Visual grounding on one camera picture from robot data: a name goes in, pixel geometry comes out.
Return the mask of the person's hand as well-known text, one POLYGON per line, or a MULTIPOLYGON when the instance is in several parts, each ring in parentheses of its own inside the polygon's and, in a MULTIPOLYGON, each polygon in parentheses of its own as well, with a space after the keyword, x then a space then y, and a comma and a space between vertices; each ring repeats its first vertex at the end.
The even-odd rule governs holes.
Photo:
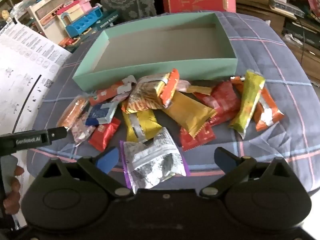
POLYGON ((17 177, 24 173, 24 169, 20 166, 16 166, 14 177, 11 180, 11 191, 7 194, 7 198, 3 201, 5 213, 7 215, 15 215, 20 209, 20 188, 21 184, 17 177))

